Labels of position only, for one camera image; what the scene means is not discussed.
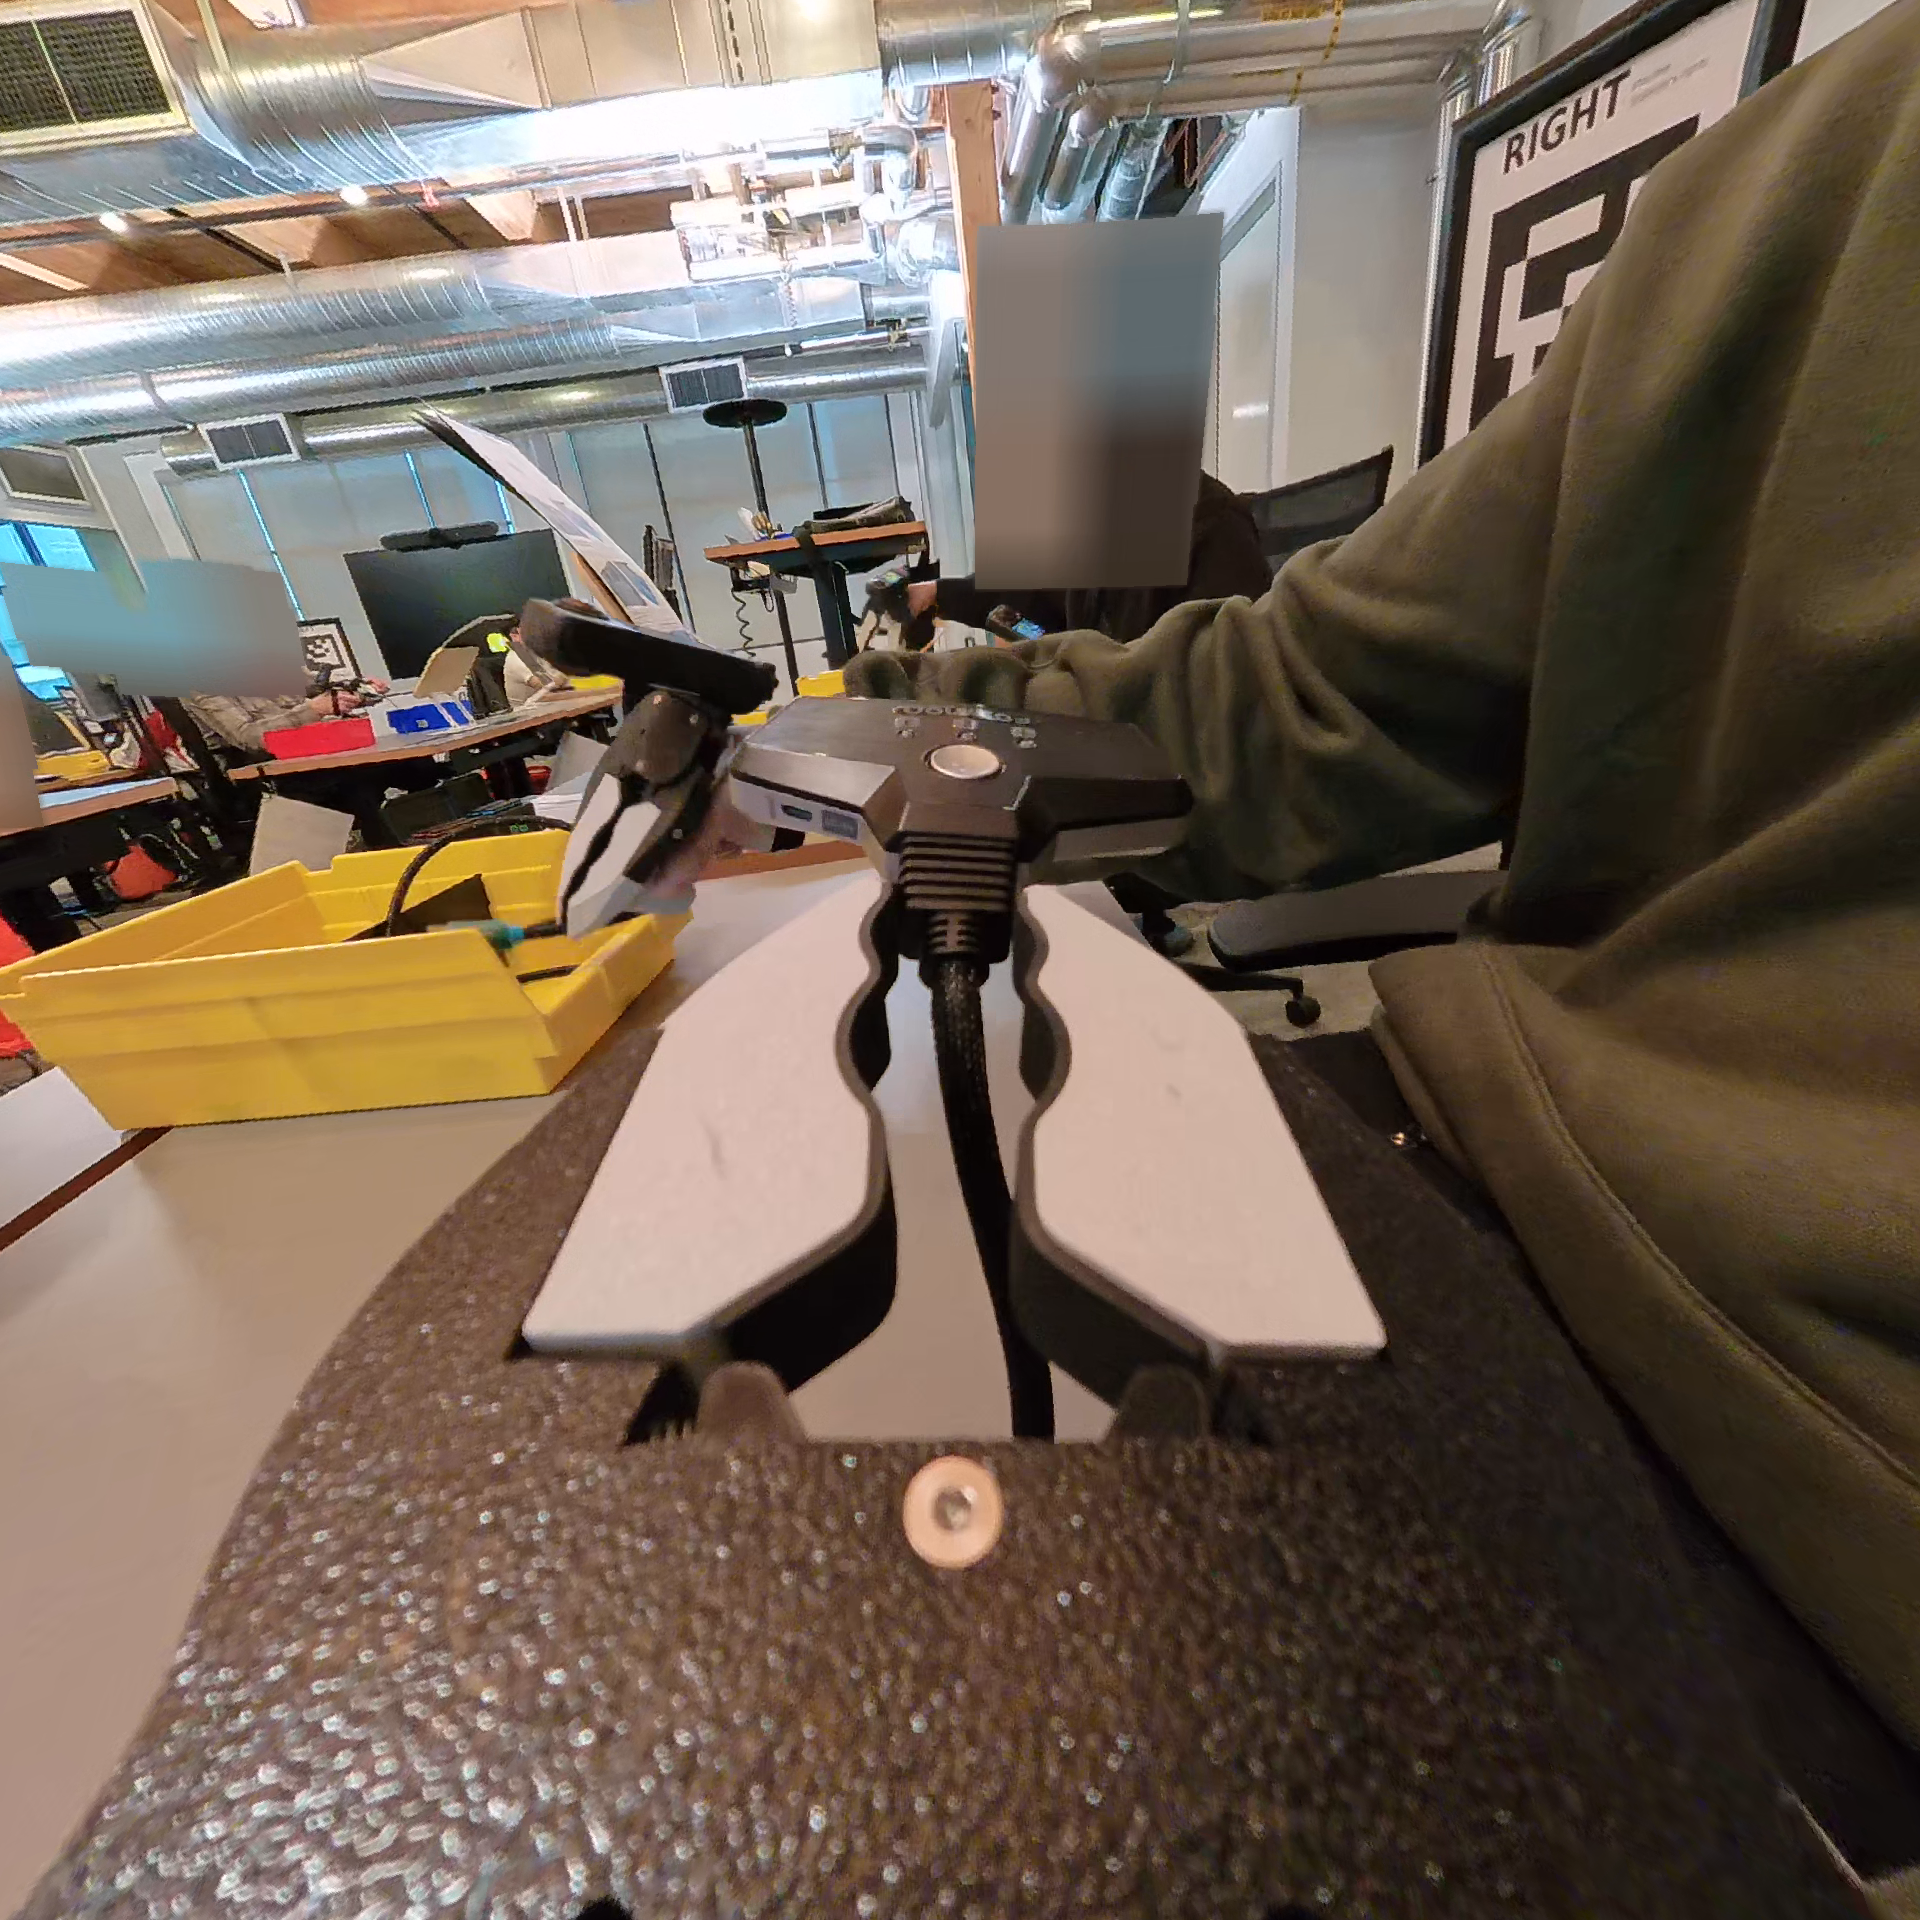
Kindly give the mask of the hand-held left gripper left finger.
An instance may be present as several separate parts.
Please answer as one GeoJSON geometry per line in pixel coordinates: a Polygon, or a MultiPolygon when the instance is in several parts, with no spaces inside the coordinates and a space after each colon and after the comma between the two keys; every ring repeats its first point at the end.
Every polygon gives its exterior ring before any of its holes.
{"type": "Polygon", "coordinates": [[[899,1237],[881,876],[856,875],[658,1029],[522,1344],[801,1388],[888,1320],[899,1237]]]}

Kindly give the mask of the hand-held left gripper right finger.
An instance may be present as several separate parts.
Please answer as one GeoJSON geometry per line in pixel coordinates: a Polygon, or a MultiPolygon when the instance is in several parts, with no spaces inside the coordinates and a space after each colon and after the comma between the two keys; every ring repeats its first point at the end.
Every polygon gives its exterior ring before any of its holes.
{"type": "Polygon", "coordinates": [[[1094,1395],[1388,1331],[1238,1023],[1077,887],[1022,894],[1011,1306],[1094,1395]]]}

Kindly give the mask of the yellow plastic bin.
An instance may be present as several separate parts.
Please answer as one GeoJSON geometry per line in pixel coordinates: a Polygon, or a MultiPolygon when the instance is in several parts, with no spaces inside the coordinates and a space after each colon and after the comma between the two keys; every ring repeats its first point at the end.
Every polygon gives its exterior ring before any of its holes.
{"type": "Polygon", "coordinates": [[[480,876],[491,924],[349,943],[417,851],[277,865],[2,974],[2,1013],[117,1130],[551,1093],[672,965],[687,924],[573,943],[561,831],[462,838],[408,894],[480,876]]]}

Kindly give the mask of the black usb hub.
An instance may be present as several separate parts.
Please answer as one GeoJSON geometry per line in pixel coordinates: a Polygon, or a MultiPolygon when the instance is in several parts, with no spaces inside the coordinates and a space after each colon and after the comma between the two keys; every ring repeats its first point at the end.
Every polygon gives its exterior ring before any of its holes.
{"type": "Polygon", "coordinates": [[[921,905],[1131,871],[1193,810],[1138,726],[881,699],[781,709],[742,736],[724,786],[745,821],[853,847],[921,905]]]}

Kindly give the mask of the person's right forearm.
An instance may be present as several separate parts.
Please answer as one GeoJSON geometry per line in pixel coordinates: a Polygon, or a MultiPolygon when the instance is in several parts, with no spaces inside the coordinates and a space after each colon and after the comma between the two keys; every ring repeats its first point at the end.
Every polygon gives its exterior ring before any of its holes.
{"type": "Polygon", "coordinates": [[[1200,898],[1502,834],[1524,898],[1595,917],[1742,847],[1915,883],[1916,224],[1767,220],[1684,273],[1644,207],[1533,383],[1259,604],[847,687],[1140,726],[1200,898]]]}

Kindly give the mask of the wooden standing desk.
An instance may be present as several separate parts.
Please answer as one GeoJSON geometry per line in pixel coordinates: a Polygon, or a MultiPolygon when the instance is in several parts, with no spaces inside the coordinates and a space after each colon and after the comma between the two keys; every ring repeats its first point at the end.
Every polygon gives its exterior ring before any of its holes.
{"type": "Polygon", "coordinates": [[[885,564],[926,551],[928,529],[921,519],[888,525],[834,525],[823,534],[786,534],[771,542],[737,542],[705,547],[705,562],[745,574],[761,566],[771,578],[808,581],[822,611],[826,666],[842,667],[856,651],[856,615],[848,581],[873,574],[885,564]]]}

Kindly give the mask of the tilted document holder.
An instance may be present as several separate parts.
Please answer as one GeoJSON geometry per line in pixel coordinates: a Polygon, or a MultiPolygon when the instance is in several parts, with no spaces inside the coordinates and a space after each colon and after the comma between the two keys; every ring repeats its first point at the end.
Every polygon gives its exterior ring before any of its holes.
{"type": "Polygon", "coordinates": [[[592,599],[614,618],[652,639],[697,640],[683,614],[647,573],[627,556],[543,471],[511,441],[458,420],[443,408],[424,405],[411,419],[472,468],[491,477],[505,492],[535,511],[573,556],[592,599]]]}

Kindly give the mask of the black bin divider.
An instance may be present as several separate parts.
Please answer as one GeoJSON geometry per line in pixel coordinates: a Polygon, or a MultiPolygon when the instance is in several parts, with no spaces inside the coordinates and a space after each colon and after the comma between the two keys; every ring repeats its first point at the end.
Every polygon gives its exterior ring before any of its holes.
{"type": "Polygon", "coordinates": [[[491,924],[491,898],[489,887],[480,876],[458,876],[455,883],[426,894],[424,884],[417,884],[406,905],[399,909],[396,920],[378,920],[358,935],[349,938],[349,943],[378,943],[386,938],[411,938],[411,935],[426,935],[443,926],[478,926],[478,924],[491,924]]]}

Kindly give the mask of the background work table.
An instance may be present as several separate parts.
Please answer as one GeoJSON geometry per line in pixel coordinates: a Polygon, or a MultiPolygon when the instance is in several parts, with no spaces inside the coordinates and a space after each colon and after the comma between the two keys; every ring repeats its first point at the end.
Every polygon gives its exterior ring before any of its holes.
{"type": "Polygon", "coordinates": [[[613,681],[606,687],[587,687],[586,693],[569,693],[564,699],[535,704],[528,709],[514,709],[507,715],[489,718],[483,722],[470,722],[465,729],[448,731],[419,731],[419,733],[375,733],[367,744],[355,751],[341,751],[332,755],[294,755],[281,761],[253,761],[248,768],[230,770],[230,780],[277,780],[303,777],[358,768],[381,768],[417,759],[448,759],[465,751],[491,747],[494,742],[533,736],[542,731],[569,729],[573,722],[599,721],[614,713],[620,704],[620,687],[613,681]]]}

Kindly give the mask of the black floor lamp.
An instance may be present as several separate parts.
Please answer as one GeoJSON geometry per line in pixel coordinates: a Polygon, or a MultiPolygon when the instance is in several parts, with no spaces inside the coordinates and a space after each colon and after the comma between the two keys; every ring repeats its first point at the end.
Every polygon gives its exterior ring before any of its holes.
{"type": "MultiPolygon", "coordinates": [[[[766,545],[777,537],[774,516],[770,515],[770,492],[763,482],[763,468],[761,468],[761,452],[755,433],[761,426],[781,423],[786,419],[786,408],[771,402],[771,400],[724,400],[715,402],[702,409],[702,420],[715,430],[723,433],[737,433],[742,437],[742,452],[748,459],[750,471],[750,490],[753,490],[753,511],[748,511],[748,545],[759,547],[766,545]]],[[[794,648],[794,629],[787,618],[787,590],[781,589],[781,578],[761,562],[728,562],[731,581],[759,581],[761,582],[761,603],[771,611],[781,633],[781,655],[787,670],[790,687],[800,685],[800,659],[794,648]]]]}

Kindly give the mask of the black office chair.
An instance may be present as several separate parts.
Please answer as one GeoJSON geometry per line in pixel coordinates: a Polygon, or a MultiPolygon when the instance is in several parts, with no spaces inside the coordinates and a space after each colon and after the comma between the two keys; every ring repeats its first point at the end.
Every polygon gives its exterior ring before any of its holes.
{"type": "Polygon", "coordinates": [[[1110,883],[1140,938],[1198,987],[1252,997],[1285,1040],[1326,1033],[1308,974],[1366,968],[1381,956],[1454,943],[1496,887],[1492,854],[1223,906],[1178,906],[1138,880],[1110,883]]]}

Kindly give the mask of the person's green hoodie torso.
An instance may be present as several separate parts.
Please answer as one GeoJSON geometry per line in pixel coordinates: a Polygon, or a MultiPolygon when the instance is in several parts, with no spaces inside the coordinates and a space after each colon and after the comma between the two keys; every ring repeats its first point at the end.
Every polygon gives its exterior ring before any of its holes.
{"type": "Polygon", "coordinates": [[[1916,736],[1585,948],[1467,941],[1373,983],[1432,1140],[1916,1748],[1916,736]]]}

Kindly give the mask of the black mesh chair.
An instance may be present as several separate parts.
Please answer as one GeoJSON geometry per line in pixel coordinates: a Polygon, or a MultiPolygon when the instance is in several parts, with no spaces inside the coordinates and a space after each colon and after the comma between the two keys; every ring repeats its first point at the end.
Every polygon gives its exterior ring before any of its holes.
{"type": "Polygon", "coordinates": [[[1301,551],[1337,542],[1366,525],[1388,498],[1395,448],[1384,445],[1353,464],[1331,468],[1276,490],[1243,492],[1238,501],[1256,523],[1270,573],[1301,551]]]}

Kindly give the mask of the silver air duct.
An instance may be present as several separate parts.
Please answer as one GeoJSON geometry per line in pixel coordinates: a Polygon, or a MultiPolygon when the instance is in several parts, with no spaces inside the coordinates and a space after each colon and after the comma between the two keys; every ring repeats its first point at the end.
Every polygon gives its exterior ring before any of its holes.
{"type": "Polygon", "coordinates": [[[28,302],[2,310],[2,444],[143,437],[922,320],[926,290],[862,244],[712,265],[672,232],[28,302]]]}

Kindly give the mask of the black and white wall poster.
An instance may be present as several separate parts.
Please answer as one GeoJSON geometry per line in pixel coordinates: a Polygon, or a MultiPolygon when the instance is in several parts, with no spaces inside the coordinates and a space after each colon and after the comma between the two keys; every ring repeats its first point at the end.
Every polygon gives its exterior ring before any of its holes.
{"type": "Polygon", "coordinates": [[[1535,379],[1644,178],[1794,64],[1802,19],[1804,3],[1635,3],[1455,124],[1419,464],[1535,379]]]}

